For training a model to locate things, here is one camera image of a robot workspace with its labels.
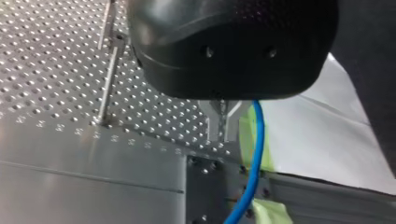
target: blue cable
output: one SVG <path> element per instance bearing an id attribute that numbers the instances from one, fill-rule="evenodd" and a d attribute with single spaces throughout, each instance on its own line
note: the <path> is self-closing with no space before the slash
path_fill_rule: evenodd
<path id="1" fill-rule="evenodd" d="M 262 114 L 262 107 L 259 101 L 253 101 L 254 111 L 256 113 L 256 148 L 254 150 L 253 162 L 248 176 L 247 188 L 241 199 L 236 203 L 231 214 L 225 220 L 225 224 L 235 224 L 242 215 L 248 210 L 251 201 L 256 192 L 259 183 L 260 167 L 262 165 L 262 153 L 264 151 L 265 125 Z"/>

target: green tape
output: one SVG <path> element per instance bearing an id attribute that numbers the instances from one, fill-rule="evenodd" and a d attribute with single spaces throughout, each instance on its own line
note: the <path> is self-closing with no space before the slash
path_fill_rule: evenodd
<path id="1" fill-rule="evenodd" d="M 254 141 L 256 139 L 256 114 L 253 106 L 250 107 L 246 115 L 239 120 L 239 141 L 241 144 L 242 163 L 250 167 L 254 153 Z M 274 164 L 269 148 L 268 132 L 265 132 L 264 153 L 262 154 L 262 169 L 274 171 Z"/>
<path id="2" fill-rule="evenodd" d="M 256 224 L 292 224 L 286 206 L 266 200 L 253 200 Z"/>

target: black plastic housing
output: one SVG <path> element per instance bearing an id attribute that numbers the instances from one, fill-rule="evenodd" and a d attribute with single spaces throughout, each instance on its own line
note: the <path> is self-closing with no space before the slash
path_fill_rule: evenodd
<path id="1" fill-rule="evenodd" d="M 308 89 L 330 51 L 336 0 L 129 0 L 134 54 L 158 91 L 278 99 Z"/>

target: bolt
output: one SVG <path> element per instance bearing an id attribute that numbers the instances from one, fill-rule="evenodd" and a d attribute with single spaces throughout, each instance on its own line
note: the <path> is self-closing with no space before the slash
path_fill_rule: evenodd
<path id="1" fill-rule="evenodd" d="M 218 170 L 218 169 L 219 169 L 219 162 L 218 162 L 218 161 L 213 161 L 213 162 L 210 164 L 210 168 L 211 168 L 212 170 Z"/>
<path id="2" fill-rule="evenodd" d="M 247 173 L 247 168 L 245 166 L 239 166 L 239 174 L 245 175 Z"/>
<path id="3" fill-rule="evenodd" d="M 189 158 L 188 165 L 195 166 L 198 163 L 198 160 L 195 157 Z"/>
<path id="4" fill-rule="evenodd" d="M 253 218 L 253 216 L 254 216 L 253 209 L 249 208 L 249 209 L 246 211 L 245 216 L 246 216 L 247 218 Z"/>
<path id="5" fill-rule="evenodd" d="M 268 190 L 268 189 L 264 189 L 263 191 L 262 191 L 262 196 L 264 197 L 264 198 L 268 198 L 268 197 L 270 197 L 270 191 Z"/>

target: white sheet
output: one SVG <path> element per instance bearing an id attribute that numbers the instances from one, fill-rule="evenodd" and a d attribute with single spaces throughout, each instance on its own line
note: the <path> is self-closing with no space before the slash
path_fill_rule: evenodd
<path id="1" fill-rule="evenodd" d="M 308 91 L 262 108 L 276 171 L 396 195 L 353 84 L 332 55 Z"/>

